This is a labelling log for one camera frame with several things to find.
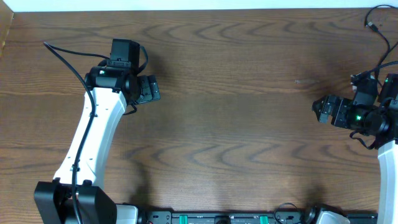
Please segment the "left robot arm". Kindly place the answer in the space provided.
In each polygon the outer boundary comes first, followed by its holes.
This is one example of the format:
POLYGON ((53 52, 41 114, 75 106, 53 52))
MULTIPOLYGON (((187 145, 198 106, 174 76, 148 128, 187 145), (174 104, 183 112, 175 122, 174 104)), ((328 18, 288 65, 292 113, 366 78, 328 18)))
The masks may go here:
POLYGON ((153 75, 142 75, 144 46, 113 39, 110 55, 82 77, 84 108, 71 146, 51 182, 40 181, 34 200, 44 223, 147 223, 144 210, 115 203, 103 190, 114 132, 136 106, 160 99, 153 75))

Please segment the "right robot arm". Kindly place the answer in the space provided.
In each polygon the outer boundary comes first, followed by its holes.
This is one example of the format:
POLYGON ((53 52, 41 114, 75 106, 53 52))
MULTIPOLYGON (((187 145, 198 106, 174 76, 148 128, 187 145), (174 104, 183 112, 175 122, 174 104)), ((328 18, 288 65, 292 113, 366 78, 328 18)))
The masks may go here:
POLYGON ((378 150, 381 172, 378 223, 397 223, 397 75, 390 73, 377 90, 372 75, 353 75, 354 98, 325 95, 312 104, 317 120, 352 131, 373 136, 374 142, 366 149, 378 150))

